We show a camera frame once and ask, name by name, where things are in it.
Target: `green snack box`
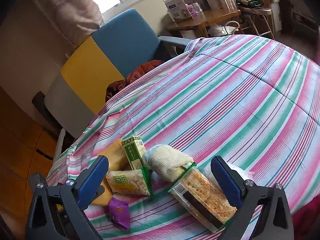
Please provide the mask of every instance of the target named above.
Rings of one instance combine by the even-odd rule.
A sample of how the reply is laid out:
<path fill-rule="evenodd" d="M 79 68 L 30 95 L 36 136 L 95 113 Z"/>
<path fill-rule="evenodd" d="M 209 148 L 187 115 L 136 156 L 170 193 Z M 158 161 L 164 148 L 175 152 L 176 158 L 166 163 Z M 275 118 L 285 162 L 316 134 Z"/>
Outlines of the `green snack box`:
<path fill-rule="evenodd" d="M 147 166 L 144 155 L 147 152 L 139 135 L 131 136 L 122 140 L 122 147 L 125 150 L 130 166 L 133 170 L 139 170 Z"/>

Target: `crackers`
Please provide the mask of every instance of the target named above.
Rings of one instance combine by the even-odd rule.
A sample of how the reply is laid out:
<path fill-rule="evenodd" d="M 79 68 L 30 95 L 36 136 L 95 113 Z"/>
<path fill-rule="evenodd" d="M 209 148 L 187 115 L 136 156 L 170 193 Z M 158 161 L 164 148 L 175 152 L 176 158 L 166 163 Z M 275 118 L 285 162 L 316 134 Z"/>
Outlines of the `crackers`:
<path fill-rule="evenodd" d="M 169 192 L 212 232 L 222 228 L 236 213 L 225 195 L 196 167 L 179 179 Z"/>

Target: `chair armrest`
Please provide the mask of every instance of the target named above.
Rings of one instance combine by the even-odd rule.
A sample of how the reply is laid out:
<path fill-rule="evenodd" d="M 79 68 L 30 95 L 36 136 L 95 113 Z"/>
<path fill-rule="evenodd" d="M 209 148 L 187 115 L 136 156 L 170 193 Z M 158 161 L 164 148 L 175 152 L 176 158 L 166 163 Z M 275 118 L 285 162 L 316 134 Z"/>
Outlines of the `chair armrest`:
<path fill-rule="evenodd" d="M 162 41 L 163 44 L 169 44 L 181 49 L 185 49 L 188 43 L 192 41 L 189 39 L 170 37 L 170 36 L 160 36 L 159 39 Z"/>
<path fill-rule="evenodd" d="M 63 144 L 63 139 L 66 136 L 66 130 L 64 130 L 63 128 L 60 131 L 59 134 L 59 138 L 57 141 L 57 145 L 56 145 L 56 149 L 54 151 L 54 157 L 53 157 L 53 163 L 55 163 L 55 161 L 59 158 L 59 156 L 62 153 L 62 144 Z"/>

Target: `blue chair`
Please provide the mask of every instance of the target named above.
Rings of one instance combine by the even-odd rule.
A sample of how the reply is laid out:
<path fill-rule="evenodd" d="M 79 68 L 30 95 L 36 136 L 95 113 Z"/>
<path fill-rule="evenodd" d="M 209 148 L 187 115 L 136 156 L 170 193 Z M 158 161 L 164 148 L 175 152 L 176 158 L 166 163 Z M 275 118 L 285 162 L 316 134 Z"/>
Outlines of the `blue chair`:
<path fill-rule="evenodd" d="M 142 63 L 171 59 L 164 43 L 185 48 L 189 41 L 157 37 L 142 16 L 129 9 L 82 43 L 47 94 L 38 92 L 32 102 L 57 131 L 64 128 L 78 138 L 105 104 L 109 84 L 126 78 Z"/>

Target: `screw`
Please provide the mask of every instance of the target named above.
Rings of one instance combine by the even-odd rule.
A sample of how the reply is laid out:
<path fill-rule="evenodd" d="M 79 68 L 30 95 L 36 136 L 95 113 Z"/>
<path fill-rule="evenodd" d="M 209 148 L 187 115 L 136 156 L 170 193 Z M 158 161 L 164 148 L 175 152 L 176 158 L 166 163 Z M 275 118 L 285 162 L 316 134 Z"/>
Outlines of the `screw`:
<path fill-rule="evenodd" d="M 43 188 L 44 187 L 44 184 L 43 183 L 39 183 L 38 185 L 37 185 L 37 188 Z"/>
<path fill-rule="evenodd" d="M 66 181 L 67 186 L 72 186 L 74 183 L 75 183 L 75 180 L 74 180 L 74 179 L 68 179 L 68 180 Z"/>
<path fill-rule="evenodd" d="M 247 179 L 244 181 L 244 184 L 246 184 L 249 187 L 252 187 L 254 185 L 254 182 L 251 179 Z"/>
<path fill-rule="evenodd" d="M 276 188 L 277 189 L 283 189 L 283 186 L 280 183 L 276 183 Z"/>

